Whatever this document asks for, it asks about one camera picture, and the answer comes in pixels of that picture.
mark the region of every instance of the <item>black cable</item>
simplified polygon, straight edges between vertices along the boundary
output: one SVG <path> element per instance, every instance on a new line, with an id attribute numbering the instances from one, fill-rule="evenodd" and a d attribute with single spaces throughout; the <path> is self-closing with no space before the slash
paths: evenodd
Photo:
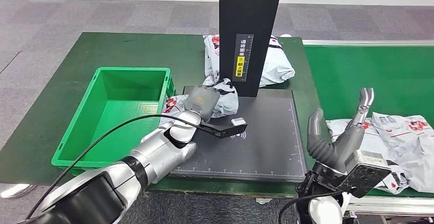
<path id="1" fill-rule="evenodd" d="M 279 224 L 282 224 L 282 216 L 283 213 L 293 204 L 302 201 L 302 200 L 310 200 L 316 197 L 327 197 L 327 196 L 334 196 L 334 195 L 338 195 L 341 194 L 342 191 L 337 191 L 337 192 L 327 192 L 327 193 L 321 193 L 321 194 L 314 194 L 314 195 L 309 195 L 309 196 L 303 196 L 303 197 L 298 197 L 295 198 L 291 201 L 289 201 L 289 203 L 285 204 L 285 206 L 279 211 Z"/>
<path id="2" fill-rule="evenodd" d="M 101 135 L 101 137 L 99 137 L 94 143 L 92 143 L 86 150 L 84 150 L 80 156 L 78 156 L 76 158 L 76 160 L 68 167 L 66 168 L 62 174 L 59 175 L 59 177 L 51 184 L 51 186 L 47 189 L 47 191 L 42 195 L 42 197 L 38 200 L 38 202 L 36 202 L 35 206 L 33 206 L 33 208 L 30 210 L 29 214 L 27 214 L 26 219 L 30 219 L 30 217 L 32 217 L 33 213 L 36 211 L 36 209 L 38 208 L 38 206 L 42 203 L 42 201 L 47 197 L 48 194 L 50 194 L 50 192 L 53 190 L 54 187 L 56 187 L 56 185 L 59 183 L 59 181 L 62 180 L 62 178 L 70 171 L 70 169 L 72 167 L 74 167 L 74 165 L 76 165 L 78 163 L 78 161 L 80 161 L 80 159 L 82 159 L 84 157 L 84 155 L 86 155 L 86 153 L 88 153 L 96 144 L 98 144 L 98 142 L 100 142 L 102 139 L 104 139 L 106 136 L 110 135 L 112 132 L 114 132 L 115 130 L 117 130 L 118 128 L 140 120 L 140 119 L 145 119 L 145 118 L 171 118 L 174 120 L 178 120 L 180 122 L 183 122 L 185 124 L 188 124 L 192 127 L 197 128 L 198 130 L 204 131 L 204 132 L 210 132 L 210 129 L 207 128 L 202 128 L 198 125 L 192 124 L 190 122 L 187 122 L 185 120 L 182 120 L 180 118 L 174 117 L 174 116 L 169 116 L 169 115 L 164 115 L 164 114 L 153 114 L 153 115 L 144 115 L 144 116 L 140 116 L 140 117 L 136 117 L 136 118 L 132 118 L 130 120 L 127 120 L 121 124 L 119 124 L 118 126 L 110 129 L 109 131 L 107 131 L 105 134 Z"/>

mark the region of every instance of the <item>white plastic bag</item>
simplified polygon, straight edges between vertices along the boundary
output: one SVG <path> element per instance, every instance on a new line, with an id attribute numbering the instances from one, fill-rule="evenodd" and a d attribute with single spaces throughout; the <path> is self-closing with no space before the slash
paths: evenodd
<path id="1" fill-rule="evenodd" d="M 220 92 L 220 98 L 217 105 L 215 105 L 211 117 L 220 118 L 236 114 L 238 111 L 238 93 L 236 92 L 235 87 L 230 83 L 230 80 L 225 78 L 222 82 L 217 83 L 214 88 Z M 168 98 L 162 114 L 177 117 L 182 111 L 184 111 L 187 97 L 188 95 L 177 95 Z M 161 118 L 160 125 L 169 121 L 173 121 L 173 119 Z"/>
<path id="2" fill-rule="evenodd" d="M 220 37 L 204 35 L 205 44 L 205 81 L 204 85 L 213 85 L 220 77 Z M 277 38 L 271 36 L 264 69 L 259 87 L 281 83 L 295 75 L 295 71 L 286 57 Z"/>
<path id="3" fill-rule="evenodd" d="M 399 164 L 411 188 L 434 193 L 434 131 L 423 116 L 372 114 L 372 123 Z"/>
<path id="4" fill-rule="evenodd" d="M 345 131 L 346 126 L 350 122 L 350 119 L 336 119 L 327 120 L 327 128 L 329 129 L 332 141 L 336 139 Z M 371 119 L 367 118 L 362 126 L 365 129 L 365 134 L 363 136 L 363 141 L 360 146 L 362 151 L 370 151 L 375 153 L 380 153 L 383 158 L 386 159 L 389 168 L 392 173 L 386 176 L 382 182 L 375 186 L 376 189 L 380 189 L 392 194 L 399 194 L 408 187 L 408 181 L 404 174 L 403 169 L 390 160 L 388 156 L 388 147 L 385 142 L 380 138 L 380 135 L 374 129 Z"/>

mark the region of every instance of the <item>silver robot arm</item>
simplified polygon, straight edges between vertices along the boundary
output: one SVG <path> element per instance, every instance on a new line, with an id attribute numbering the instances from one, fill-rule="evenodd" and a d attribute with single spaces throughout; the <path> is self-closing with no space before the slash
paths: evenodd
<path id="1" fill-rule="evenodd" d="M 220 138 L 244 131 L 247 124 L 240 124 L 239 119 L 229 127 L 201 124 L 209 120 L 219 97 L 214 88 L 196 86 L 178 118 L 204 126 L 205 132 Z M 86 171 L 54 190 L 41 203 L 42 215 L 20 223 L 118 223 L 142 190 L 191 157 L 197 147 L 191 141 L 196 129 L 177 120 L 165 123 L 142 138 L 129 155 Z"/>

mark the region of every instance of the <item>green table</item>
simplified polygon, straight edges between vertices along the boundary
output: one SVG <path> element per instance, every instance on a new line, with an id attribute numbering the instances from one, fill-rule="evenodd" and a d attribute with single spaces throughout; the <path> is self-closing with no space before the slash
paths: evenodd
<path id="1" fill-rule="evenodd" d="M 297 74 L 269 88 L 294 93 L 302 140 L 309 115 L 319 107 L 315 85 L 300 38 L 282 39 Z M 0 182 L 48 185 L 60 174 L 51 157 L 95 70 L 101 66 L 169 67 L 177 93 L 204 79 L 204 47 L 198 35 L 83 33 L 0 151 Z M 313 160 L 307 159 L 308 167 Z M 294 186 L 166 177 L 151 190 L 285 197 Z"/>
<path id="2" fill-rule="evenodd" d="M 303 149 L 305 150 L 307 166 L 311 168 L 314 161 L 306 153 L 307 120 L 309 115 L 317 107 L 320 107 L 319 100 L 326 108 L 325 115 L 328 119 L 335 118 L 334 115 L 351 116 L 357 104 L 358 89 L 361 85 L 371 85 L 375 82 L 346 81 L 339 79 L 340 75 L 349 78 L 360 77 L 363 73 L 361 70 L 364 70 L 366 65 L 370 65 L 368 68 L 377 68 L 376 64 L 383 59 L 393 61 L 392 58 L 387 58 L 392 52 L 385 52 L 387 49 L 381 50 L 382 47 L 380 50 L 349 49 L 344 46 L 345 42 L 333 43 L 331 44 L 333 47 L 322 47 L 324 44 L 329 45 L 327 42 L 310 42 L 310 45 L 305 48 L 300 38 L 281 38 L 279 40 L 296 70 L 296 75 L 290 81 L 267 88 L 286 88 L 293 91 Z M 430 47 L 422 49 L 402 46 L 402 48 L 395 49 L 399 54 L 393 56 L 400 59 L 418 54 L 422 56 L 424 61 L 432 60 L 431 56 L 434 56 L 432 46 L 434 46 L 433 43 L 430 43 Z M 0 183 L 48 185 L 60 174 L 61 170 L 51 165 L 51 157 L 98 67 L 169 67 L 172 70 L 172 77 L 179 94 L 182 92 L 183 86 L 196 85 L 203 81 L 203 58 L 203 41 L 201 36 L 197 35 L 83 33 L 7 144 L 0 151 Z M 353 64 L 345 64 L 343 65 L 345 68 L 337 68 L 336 65 L 340 61 L 352 61 L 350 63 Z M 402 60 L 398 62 L 401 67 L 406 67 Z M 310 65 L 313 67 L 312 72 L 315 78 L 312 77 Z M 426 80 L 432 81 L 432 79 L 427 78 L 428 71 L 421 71 L 421 73 L 424 74 Z M 376 73 L 374 77 L 379 78 L 381 75 Z M 348 96 L 343 96 L 342 93 L 348 93 Z M 337 100 L 336 103 L 331 100 L 327 101 L 332 99 L 333 95 L 336 96 L 334 97 L 334 100 Z M 343 108 L 346 113 L 332 116 L 330 114 L 332 108 L 337 110 Z M 329 135 L 324 123 L 322 123 L 322 129 L 324 137 L 327 138 Z M 294 185 L 291 184 L 173 177 L 166 177 L 158 184 L 152 185 L 150 190 L 257 197 L 292 197 L 295 194 Z M 349 209 L 383 214 L 398 212 L 413 215 L 434 214 L 434 200 L 428 198 L 433 197 L 432 194 L 408 190 L 404 191 L 402 196 L 411 196 L 412 198 L 387 196 L 388 194 L 380 191 L 371 191 L 370 195 L 362 199 L 353 199 Z M 399 203 L 400 206 L 391 209 L 388 208 L 390 203 Z M 409 205 L 413 205 L 414 211 L 408 210 Z"/>

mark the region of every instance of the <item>gray floor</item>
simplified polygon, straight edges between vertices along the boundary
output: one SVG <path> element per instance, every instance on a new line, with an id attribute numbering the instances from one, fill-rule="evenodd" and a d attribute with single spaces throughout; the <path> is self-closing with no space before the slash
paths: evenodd
<path id="1" fill-rule="evenodd" d="M 0 0 L 0 148 L 81 32 L 215 34 L 218 11 L 218 3 Z M 433 18 L 432 7 L 284 4 L 273 34 L 331 40 L 434 39 Z M 7 187 L 0 185 L 0 191 Z M 43 189 L 20 199 L 0 199 L 2 224 L 22 220 Z M 250 198 L 142 194 L 124 223 L 276 223 L 285 202 L 260 206 Z"/>

